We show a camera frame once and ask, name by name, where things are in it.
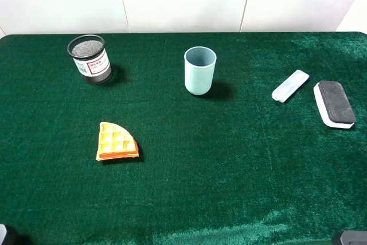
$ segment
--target tile grout line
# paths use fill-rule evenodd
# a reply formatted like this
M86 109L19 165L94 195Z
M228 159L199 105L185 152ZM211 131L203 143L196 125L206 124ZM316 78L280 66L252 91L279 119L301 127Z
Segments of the tile grout line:
M4 35L6 35L6 33L4 32L4 30L0 27L0 31L2 31L4 33Z
M245 0L245 6L243 7L243 14L242 14L241 25L240 25L240 33L242 32L242 25L243 25L243 20L245 18L247 2L248 2L248 0Z
M124 12L125 12L125 18L126 18L126 23L127 23L127 30L130 33L130 27L128 25L128 20L127 20L127 13L126 13L126 8L125 8L125 2L124 0L122 0L122 6L124 7Z

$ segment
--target green table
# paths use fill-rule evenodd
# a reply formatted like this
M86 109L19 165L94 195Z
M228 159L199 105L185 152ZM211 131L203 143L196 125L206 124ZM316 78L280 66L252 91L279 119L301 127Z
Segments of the green table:
M367 37L361 33L103 34L113 78L82 80L75 35L0 40L0 223L24 244L303 244L367 230ZM212 89L184 53L217 53ZM287 103L272 91L310 80ZM351 130L325 126L320 80L343 84ZM141 157L97 162L99 123Z

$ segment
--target mesh pencil holder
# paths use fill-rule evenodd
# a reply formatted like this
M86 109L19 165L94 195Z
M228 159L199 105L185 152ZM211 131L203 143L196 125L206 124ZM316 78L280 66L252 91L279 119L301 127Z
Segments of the mesh pencil holder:
M104 39L94 34L77 37L68 44L68 53L88 84L101 84L112 76L104 46Z

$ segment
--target waffle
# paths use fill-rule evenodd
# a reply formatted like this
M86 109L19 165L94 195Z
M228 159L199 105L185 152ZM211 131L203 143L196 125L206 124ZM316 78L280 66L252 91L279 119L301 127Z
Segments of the waffle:
M138 145L126 129L106 122L99 127L97 161L139 157Z

